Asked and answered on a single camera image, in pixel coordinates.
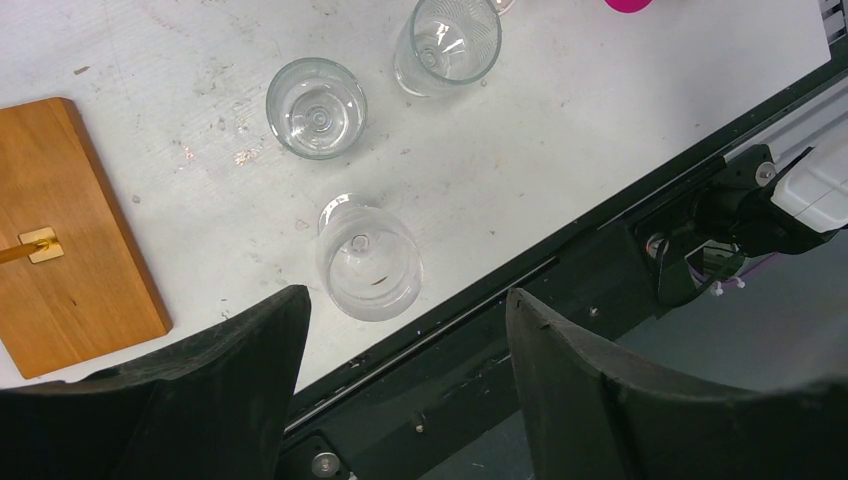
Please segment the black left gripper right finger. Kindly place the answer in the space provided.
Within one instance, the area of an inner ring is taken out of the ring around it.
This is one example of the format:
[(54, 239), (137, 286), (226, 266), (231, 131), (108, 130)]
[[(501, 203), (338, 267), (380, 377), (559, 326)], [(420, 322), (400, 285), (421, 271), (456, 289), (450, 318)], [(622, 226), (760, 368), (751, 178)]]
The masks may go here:
[(506, 329), (539, 479), (843, 479), (847, 381), (755, 392), (639, 356), (522, 289)]

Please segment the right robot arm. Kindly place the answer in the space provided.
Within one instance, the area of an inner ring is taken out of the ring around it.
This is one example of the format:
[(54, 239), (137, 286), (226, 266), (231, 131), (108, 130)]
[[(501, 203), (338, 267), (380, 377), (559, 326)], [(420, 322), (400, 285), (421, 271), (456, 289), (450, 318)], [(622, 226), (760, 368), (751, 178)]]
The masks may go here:
[[(847, 227), (847, 128), (840, 126), (783, 168), (765, 144), (745, 150), (695, 193), (685, 222), (661, 235), (655, 250), (654, 293), (678, 308), (727, 282), (741, 284), (745, 259), (799, 255)], [(684, 296), (664, 292), (666, 258), (687, 236), (726, 245), (722, 263)]]

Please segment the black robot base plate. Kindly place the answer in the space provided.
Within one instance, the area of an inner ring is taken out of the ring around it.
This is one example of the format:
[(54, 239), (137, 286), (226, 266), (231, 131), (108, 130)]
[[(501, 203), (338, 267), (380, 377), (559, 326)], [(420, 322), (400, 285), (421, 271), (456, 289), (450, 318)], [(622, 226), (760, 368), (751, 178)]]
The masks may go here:
[(529, 479), (507, 346), (507, 293), (525, 289), (609, 339), (703, 295), (688, 259), (764, 230), (778, 144), (846, 103), (847, 36), (832, 59), (635, 185), (296, 395), (281, 479)]

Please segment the pink wine glass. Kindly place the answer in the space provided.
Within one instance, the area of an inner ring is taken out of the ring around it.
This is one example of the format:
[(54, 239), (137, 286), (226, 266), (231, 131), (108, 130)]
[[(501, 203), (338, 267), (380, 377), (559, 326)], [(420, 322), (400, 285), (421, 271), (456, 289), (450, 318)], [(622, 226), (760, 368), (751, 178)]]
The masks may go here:
[(652, 0), (605, 0), (613, 10), (623, 14), (633, 14), (645, 9)]

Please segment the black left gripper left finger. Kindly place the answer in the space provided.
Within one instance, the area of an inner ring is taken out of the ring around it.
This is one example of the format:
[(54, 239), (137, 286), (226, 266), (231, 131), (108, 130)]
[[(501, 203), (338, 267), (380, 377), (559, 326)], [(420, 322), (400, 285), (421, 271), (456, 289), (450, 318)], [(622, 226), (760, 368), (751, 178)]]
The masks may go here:
[(5, 479), (271, 479), (311, 313), (291, 285), (89, 377), (1, 393)]

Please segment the clear glass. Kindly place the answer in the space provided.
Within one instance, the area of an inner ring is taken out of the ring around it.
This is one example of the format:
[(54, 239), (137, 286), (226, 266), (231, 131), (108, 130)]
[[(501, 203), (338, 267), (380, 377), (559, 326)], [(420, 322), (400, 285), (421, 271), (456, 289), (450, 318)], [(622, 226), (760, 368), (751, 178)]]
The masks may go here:
[(321, 57), (283, 66), (266, 94), (272, 134), (300, 158), (323, 161), (349, 150), (367, 122), (367, 100), (353, 73)]

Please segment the clear champagne flute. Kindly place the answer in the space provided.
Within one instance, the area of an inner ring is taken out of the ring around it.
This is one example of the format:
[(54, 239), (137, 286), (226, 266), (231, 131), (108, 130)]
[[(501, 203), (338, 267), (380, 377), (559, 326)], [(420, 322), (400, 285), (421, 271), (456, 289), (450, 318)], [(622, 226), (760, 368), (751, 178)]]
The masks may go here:
[(499, 16), (506, 14), (514, 5), (515, 0), (492, 0), (491, 3)]

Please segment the clear glass silver rack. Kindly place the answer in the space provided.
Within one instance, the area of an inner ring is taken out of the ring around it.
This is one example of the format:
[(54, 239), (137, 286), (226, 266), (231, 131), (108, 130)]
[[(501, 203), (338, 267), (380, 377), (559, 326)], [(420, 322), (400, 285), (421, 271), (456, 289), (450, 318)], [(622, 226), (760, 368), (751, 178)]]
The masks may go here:
[(365, 195), (343, 193), (318, 222), (316, 268), (340, 311), (363, 322), (383, 322), (417, 299), (423, 262), (409, 229)]

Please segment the clear etched goblet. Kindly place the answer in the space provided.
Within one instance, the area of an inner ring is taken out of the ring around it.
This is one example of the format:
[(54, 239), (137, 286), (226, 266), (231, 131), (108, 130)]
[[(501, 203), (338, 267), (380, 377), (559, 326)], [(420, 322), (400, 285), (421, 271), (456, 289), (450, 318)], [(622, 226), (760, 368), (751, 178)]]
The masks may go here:
[(399, 86), (419, 98), (452, 94), (485, 77), (496, 64), (503, 29), (485, 0), (420, 0), (394, 52)]

